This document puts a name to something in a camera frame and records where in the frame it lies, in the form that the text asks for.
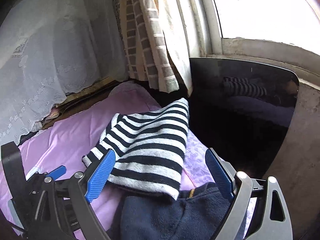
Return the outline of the beige checked curtain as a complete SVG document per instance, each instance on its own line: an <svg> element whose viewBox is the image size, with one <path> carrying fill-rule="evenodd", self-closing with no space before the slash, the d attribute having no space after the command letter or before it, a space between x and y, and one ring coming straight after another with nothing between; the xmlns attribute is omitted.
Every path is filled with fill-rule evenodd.
<svg viewBox="0 0 320 240"><path fill-rule="evenodd" d="M176 0L115 0L129 77L171 93L193 91L188 46Z"/></svg>

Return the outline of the white lace cover cloth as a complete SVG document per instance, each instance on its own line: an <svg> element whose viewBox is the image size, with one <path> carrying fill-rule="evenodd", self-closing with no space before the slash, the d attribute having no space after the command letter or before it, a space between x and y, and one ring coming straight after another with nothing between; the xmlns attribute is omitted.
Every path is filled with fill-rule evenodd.
<svg viewBox="0 0 320 240"><path fill-rule="evenodd" d="M16 0L1 24L1 143L107 77L127 79L117 0Z"/></svg>

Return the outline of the pile of clothes under lace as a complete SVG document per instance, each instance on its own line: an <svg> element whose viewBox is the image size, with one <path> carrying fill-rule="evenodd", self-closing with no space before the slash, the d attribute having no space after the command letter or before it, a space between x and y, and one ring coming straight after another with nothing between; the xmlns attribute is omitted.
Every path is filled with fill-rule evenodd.
<svg viewBox="0 0 320 240"><path fill-rule="evenodd" d="M53 107L48 116L45 116L41 121L35 122L31 131L38 132L40 130L46 129L51 122L53 122L55 119L57 119L61 115L62 115L62 111L57 107Z"/></svg>

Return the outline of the dark glossy headboard panel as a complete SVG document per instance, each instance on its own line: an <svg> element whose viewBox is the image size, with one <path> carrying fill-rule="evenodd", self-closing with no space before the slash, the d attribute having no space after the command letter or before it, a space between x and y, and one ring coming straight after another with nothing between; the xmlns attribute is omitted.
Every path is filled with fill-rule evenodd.
<svg viewBox="0 0 320 240"><path fill-rule="evenodd" d="M299 80L290 70L235 59L190 59L189 127L208 148L262 178L291 124Z"/></svg>

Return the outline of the purple bed sheet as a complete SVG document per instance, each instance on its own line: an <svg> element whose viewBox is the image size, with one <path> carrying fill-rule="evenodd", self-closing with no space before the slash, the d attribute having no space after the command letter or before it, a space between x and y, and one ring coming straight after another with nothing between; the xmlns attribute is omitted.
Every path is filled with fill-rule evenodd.
<svg viewBox="0 0 320 240"><path fill-rule="evenodd" d="M115 114L128 115L153 112L161 108L164 107L159 107L158 103L143 87L132 82L118 85L105 100L86 111L57 122L52 128L34 137L31 141L18 146L22 155L26 179L29 179L35 172L49 174L60 166L66 168L65 174L60 176L61 180L71 178L76 172L86 171L88 167L82 162L83 156L87 155L97 144L101 133ZM183 190L198 188L187 189L184 181L185 168L191 162L187 149L190 134L189 130L179 194ZM173 201L165 196L129 191L107 182L99 197L91 202L93 211L106 232L111 227L121 198L127 194L164 197ZM6 215L12 215L14 212L11 198L3 166L1 165L1 207L4 208ZM74 234L75 239L78 236L84 236L81 230L76 230Z"/></svg>

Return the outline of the white window frame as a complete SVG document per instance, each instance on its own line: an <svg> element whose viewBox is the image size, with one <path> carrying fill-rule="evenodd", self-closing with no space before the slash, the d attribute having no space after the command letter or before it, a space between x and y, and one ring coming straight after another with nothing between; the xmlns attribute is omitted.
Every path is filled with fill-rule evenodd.
<svg viewBox="0 0 320 240"><path fill-rule="evenodd" d="M190 57L268 63L319 88L315 0L176 0Z"/></svg>

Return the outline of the woven bamboo mat edge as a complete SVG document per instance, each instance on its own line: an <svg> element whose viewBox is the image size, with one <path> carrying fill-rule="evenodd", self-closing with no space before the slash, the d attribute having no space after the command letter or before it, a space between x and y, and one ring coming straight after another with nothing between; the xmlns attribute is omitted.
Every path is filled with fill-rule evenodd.
<svg viewBox="0 0 320 240"><path fill-rule="evenodd" d="M66 111L73 109L74 107L82 103L85 103L88 100L96 98L100 95L107 94L112 88L116 87L119 84L119 81L116 81L111 77L107 77L101 81L94 83L90 87L83 89L78 93L69 94L64 102L58 103L54 106L57 109L58 116L53 119L45 118L42 121L41 129L44 130L49 128L54 124L54 122L62 118Z"/></svg>

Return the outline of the navy blue garment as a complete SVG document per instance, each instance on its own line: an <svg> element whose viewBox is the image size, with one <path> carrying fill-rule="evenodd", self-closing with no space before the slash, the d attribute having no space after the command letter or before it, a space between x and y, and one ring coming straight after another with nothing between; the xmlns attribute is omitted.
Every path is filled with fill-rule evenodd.
<svg viewBox="0 0 320 240"><path fill-rule="evenodd" d="M214 182L180 191L173 201L127 194L107 234L110 239L211 239L230 205Z"/></svg>

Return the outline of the black grey striped sweater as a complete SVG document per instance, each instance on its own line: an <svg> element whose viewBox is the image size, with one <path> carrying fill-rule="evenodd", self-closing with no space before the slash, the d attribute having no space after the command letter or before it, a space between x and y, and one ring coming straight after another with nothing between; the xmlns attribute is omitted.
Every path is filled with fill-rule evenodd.
<svg viewBox="0 0 320 240"><path fill-rule="evenodd" d="M177 200L188 131L184 98L153 112L115 114L82 158L86 167L96 168L87 182L87 201L98 198L107 182Z"/></svg>

